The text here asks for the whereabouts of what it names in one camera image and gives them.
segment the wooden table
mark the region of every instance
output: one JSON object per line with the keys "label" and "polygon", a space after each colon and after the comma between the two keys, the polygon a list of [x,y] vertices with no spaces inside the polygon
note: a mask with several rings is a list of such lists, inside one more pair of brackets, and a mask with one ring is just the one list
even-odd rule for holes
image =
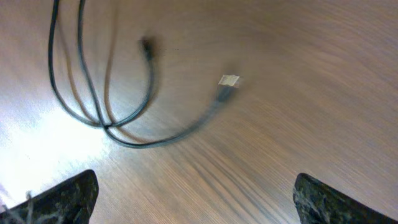
{"label": "wooden table", "polygon": [[[144,95],[137,41],[159,41],[157,97],[118,135],[166,137],[206,109],[223,74],[244,79],[201,131],[148,150],[118,146],[56,101],[52,1],[0,5],[0,196],[9,207],[93,169],[92,223],[299,223],[292,188],[306,172],[398,219],[397,1],[88,0],[85,54],[110,117]],[[68,104],[95,116],[77,7],[60,7],[55,73]]]}

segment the usb cable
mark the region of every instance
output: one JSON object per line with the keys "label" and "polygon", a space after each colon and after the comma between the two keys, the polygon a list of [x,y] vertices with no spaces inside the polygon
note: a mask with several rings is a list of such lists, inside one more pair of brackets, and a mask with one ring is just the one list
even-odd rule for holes
{"label": "usb cable", "polygon": [[143,144],[127,142],[122,139],[119,139],[117,136],[115,136],[110,131],[110,128],[120,127],[120,126],[130,123],[131,121],[134,121],[147,107],[148,102],[154,92],[155,73],[154,73],[154,65],[153,65],[154,51],[152,49],[152,44],[148,39],[145,39],[145,38],[140,41],[140,44],[142,46],[142,51],[144,53],[144,58],[146,60],[148,76],[149,76],[147,90],[146,90],[145,97],[144,97],[142,103],[139,105],[139,107],[136,110],[134,110],[126,118],[124,118],[120,121],[117,121],[117,122],[106,124],[104,117],[102,115],[102,112],[101,112],[101,107],[100,107],[100,103],[99,103],[98,97],[95,92],[94,84],[93,84],[90,74],[88,72],[86,60],[85,60],[84,54],[83,54],[83,11],[84,11],[84,6],[85,6],[85,0],[80,0],[79,11],[78,11],[78,34],[77,34],[78,55],[79,55],[79,59],[80,59],[81,69],[83,70],[83,74],[88,82],[90,95],[95,104],[95,110],[96,110],[96,114],[98,116],[98,121],[92,121],[90,119],[81,117],[80,115],[75,113],[70,107],[68,107],[65,100],[62,98],[60,92],[58,91],[57,85],[55,83],[55,75],[54,75],[54,69],[53,69],[53,42],[54,42],[55,25],[56,25],[57,16],[58,16],[59,1],[60,0],[54,0],[53,11],[52,11],[52,20],[51,20],[51,25],[50,25],[50,37],[49,37],[49,52],[48,52],[48,54],[49,54],[49,75],[50,75],[50,83],[51,83],[52,90],[53,90],[55,96],[57,97],[57,100],[60,102],[62,108],[70,116],[72,116],[73,118],[77,119],[78,121],[85,123],[89,126],[92,126],[95,128],[102,128],[108,137],[110,137],[113,141],[117,142],[118,144],[120,144],[122,146],[130,147],[130,148],[134,148],[134,149],[146,149],[146,148],[152,148],[152,147],[166,146],[168,144],[172,144],[173,142],[176,142],[178,140],[181,140],[181,139],[187,137],[189,134],[193,133],[194,131],[196,131],[197,129],[202,127],[207,121],[209,121],[211,119],[211,117],[217,112],[217,110],[222,106],[222,104],[230,99],[230,96],[234,93],[235,89],[237,88],[237,86],[239,84],[239,76],[223,75],[223,77],[221,78],[221,80],[219,82],[220,87],[215,96],[215,100],[211,104],[211,106],[207,109],[207,111],[202,116],[200,116],[199,119],[196,120],[196,122],[192,123],[187,128],[181,130],[180,132],[178,132],[177,134],[174,134],[171,137],[161,139],[158,141],[147,142],[147,143],[143,143]]}

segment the wire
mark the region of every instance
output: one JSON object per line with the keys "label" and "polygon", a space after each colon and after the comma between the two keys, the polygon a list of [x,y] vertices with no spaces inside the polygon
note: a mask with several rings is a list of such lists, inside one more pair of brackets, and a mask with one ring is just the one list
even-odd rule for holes
{"label": "wire", "polygon": [[155,79],[155,74],[154,74],[154,66],[153,66],[153,51],[152,47],[150,45],[150,42],[146,41],[145,39],[141,41],[143,50],[145,53],[145,59],[147,61],[147,66],[149,69],[149,84],[147,87],[147,93],[144,97],[144,100],[142,103],[139,105],[138,109],[136,109],[132,114],[130,114],[127,118],[124,118],[118,122],[111,123],[111,124],[106,124],[101,112],[101,107],[100,103],[95,91],[94,84],[92,82],[92,79],[90,77],[88,67],[84,58],[84,53],[83,53],[83,12],[84,12],[84,6],[85,6],[85,0],[80,0],[79,3],[79,10],[78,10],[78,33],[77,33],[77,45],[78,45],[78,56],[80,59],[80,65],[81,69],[83,70],[83,74],[87,80],[90,95],[94,101],[95,104],[95,110],[96,114],[98,116],[99,121],[94,122],[90,121],[86,118],[83,118],[76,114],[72,109],[70,109],[63,98],[61,97],[57,86],[55,84],[55,77],[54,77],[54,71],[53,71],[53,40],[54,40],[54,31],[55,31],[55,25],[56,25],[56,20],[57,20],[57,14],[58,14],[58,7],[59,7],[59,0],[54,0],[54,5],[53,5],[53,12],[52,12],[52,21],[50,25],[50,37],[49,37],[49,74],[50,74],[50,82],[52,89],[55,93],[55,96],[57,97],[57,100],[60,102],[61,106],[65,109],[67,113],[69,113],[72,117],[75,119],[81,121],[82,123],[85,123],[87,125],[93,126],[93,127],[99,127],[103,128],[105,131],[106,135],[109,136],[113,141],[119,143],[122,146],[125,147],[130,147],[134,149],[145,149],[145,148],[150,148],[150,147],[160,147],[160,146],[165,146],[168,144],[171,144],[175,141],[178,141],[180,139],[183,139],[184,137],[188,136],[192,132],[196,131],[200,127],[202,127],[217,111],[220,106],[229,99],[229,97],[232,95],[232,92],[235,89],[235,84],[237,83],[237,80],[239,77],[237,76],[223,76],[223,79],[220,85],[222,85],[222,88],[220,88],[219,93],[217,94],[214,102],[211,104],[211,106],[208,108],[206,113],[204,113],[199,119],[192,123],[190,126],[187,128],[181,130],[179,133],[174,134],[173,136],[165,139],[161,139],[158,141],[152,141],[152,142],[147,142],[143,144],[138,144],[138,143],[133,143],[133,142],[127,142],[122,139],[119,139],[117,136],[115,136],[109,128],[112,127],[119,127],[124,124],[127,124],[128,122],[134,120],[137,118],[138,115],[144,110],[144,108],[148,105],[148,102],[150,100],[150,97],[152,95],[152,92],[154,91],[154,79]]}
{"label": "wire", "polygon": [[[49,74],[50,74],[50,82],[51,82],[51,87],[52,90],[57,97],[58,101],[61,103],[63,109],[73,118],[77,119],[78,121],[85,123],[89,126],[95,127],[95,128],[102,128],[102,125],[99,122],[92,121],[89,119],[86,119],[84,117],[81,117],[77,113],[75,113],[65,102],[65,100],[62,98],[60,92],[58,91],[56,82],[55,82],[55,75],[54,75],[54,69],[53,69],[53,42],[54,42],[54,35],[55,35],[55,26],[57,23],[57,16],[58,16],[58,9],[59,9],[59,2],[60,0],[54,0],[54,5],[53,5],[53,11],[52,11],[52,19],[51,19],[51,25],[50,25],[50,37],[49,37]],[[152,55],[151,54],[145,54],[145,60],[147,62],[148,70],[149,70],[149,80],[147,84],[147,90],[146,94],[144,96],[144,100],[142,103],[138,106],[138,108],[132,112],[129,116],[126,118],[116,121],[116,122],[111,122],[109,124],[104,124],[106,127],[120,127],[125,124],[128,124],[129,122],[135,120],[146,108],[148,105],[150,98],[154,92],[154,83],[155,83],[155,73],[154,73],[154,64],[152,61]]]}

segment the black cable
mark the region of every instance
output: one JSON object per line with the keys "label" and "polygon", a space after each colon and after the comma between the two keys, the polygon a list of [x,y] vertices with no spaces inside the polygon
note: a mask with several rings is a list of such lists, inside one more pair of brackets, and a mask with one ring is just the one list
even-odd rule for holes
{"label": "black cable", "polygon": [[[55,35],[55,26],[57,23],[57,16],[58,16],[58,9],[59,9],[59,2],[60,0],[54,0],[54,5],[53,5],[53,11],[52,11],[52,19],[51,19],[51,25],[50,25],[50,37],[49,37],[49,74],[50,74],[50,82],[51,82],[51,87],[52,90],[57,97],[58,101],[61,103],[63,109],[72,116],[73,118],[77,119],[78,121],[85,123],[89,126],[96,127],[96,128],[101,128],[102,125],[99,122],[92,121],[89,119],[86,119],[84,117],[81,117],[77,113],[75,113],[66,103],[65,100],[62,98],[60,95],[60,92],[58,91],[57,85],[55,83],[55,76],[54,76],[54,69],[53,69],[53,42],[54,42],[54,35]],[[152,61],[152,54],[145,54],[145,60],[147,62],[148,70],[149,70],[149,80],[147,84],[147,90],[146,94],[144,97],[144,100],[142,103],[138,106],[138,108],[132,112],[129,116],[126,118],[116,121],[116,122],[111,122],[109,124],[105,124],[106,127],[120,127],[123,126],[134,119],[136,119],[146,108],[146,106],[149,103],[150,97],[153,94],[154,91],[154,83],[155,83],[155,73],[154,73],[154,64]]]}
{"label": "black cable", "polygon": [[55,21],[57,20],[57,14],[58,14],[58,5],[59,5],[59,0],[54,0],[54,7],[53,7],[53,13],[52,13],[52,21],[51,21],[51,26],[50,26],[50,38],[49,38],[49,72],[50,72],[50,82],[51,86],[54,90],[54,93],[61,103],[62,107],[74,118],[77,120],[88,124],[90,126],[95,126],[95,127],[101,127],[104,129],[105,133],[114,141],[119,143],[122,146],[125,147],[131,147],[135,149],[145,149],[149,147],[159,147],[159,146],[165,146],[167,144],[173,143],[175,141],[178,141],[192,132],[196,131],[198,128],[202,127],[216,112],[216,110],[221,106],[223,102],[229,99],[229,97],[232,95],[232,92],[235,90],[235,83],[237,82],[238,78],[237,76],[226,76],[226,78],[220,81],[219,84],[222,85],[220,88],[219,93],[217,94],[213,104],[210,106],[210,108],[207,110],[205,114],[203,114],[196,122],[191,124],[188,128],[180,131],[179,133],[169,137],[165,138],[162,140],[158,141],[153,141],[153,142],[148,142],[144,144],[137,144],[133,142],[127,142],[123,141],[122,139],[119,139],[116,137],[110,130],[110,127],[113,126],[122,126],[130,121],[132,121],[134,118],[137,117],[137,115],[140,114],[140,112],[147,106],[147,102],[149,101],[149,98],[153,92],[153,83],[154,83],[154,68],[153,68],[153,58],[152,58],[152,47],[150,45],[150,42],[143,40],[142,46],[144,49],[145,53],[145,58],[147,60],[147,64],[149,67],[149,86],[147,89],[147,94],[146,97],[144,98],[144,101],[140,104],[140,107],[133,112],[130,116],[127,118],[113,124],[105,124],[102,112],[101,112],[101,107],[100,103],[98,101],[98,97],[95,92],[94,84],[91,80],[90,74],[88,72],[88,68],[85,62],[84,54],[83,54],[83,11],[84,11],[84,6],[85,6],[85,0],[80,0],[79,3],[79,11],[78,11],[78,54],[79,54],[79,59],[80,59],[80,64],[81,68],[83,70],[83,74],[86,77],[86,80],[88,82],[88,87],[90,90],[91,97],[93,98],[94,104],[95,104],[95,110],[99,119],[99,123],[95,123],[92,121],[89,121],[85,118],[82,118],[78,116],[75,112],[73,112],[64,102],[62,97],[60,96],[56,84],[55,84],[55,78],[53,74],[53,37],[54,37],[54,30],[55,30]]}

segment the usb connector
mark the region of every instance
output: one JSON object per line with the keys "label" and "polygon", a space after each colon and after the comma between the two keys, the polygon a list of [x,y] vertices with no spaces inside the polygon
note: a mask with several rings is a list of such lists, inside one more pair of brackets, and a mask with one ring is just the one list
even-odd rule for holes
{"label": "usb connector", "polygon": [[218,82],[220,89],[218,90],[216,100],[221,103],[229,100],[239,85],[239,78],[237,75],[223,75]]}

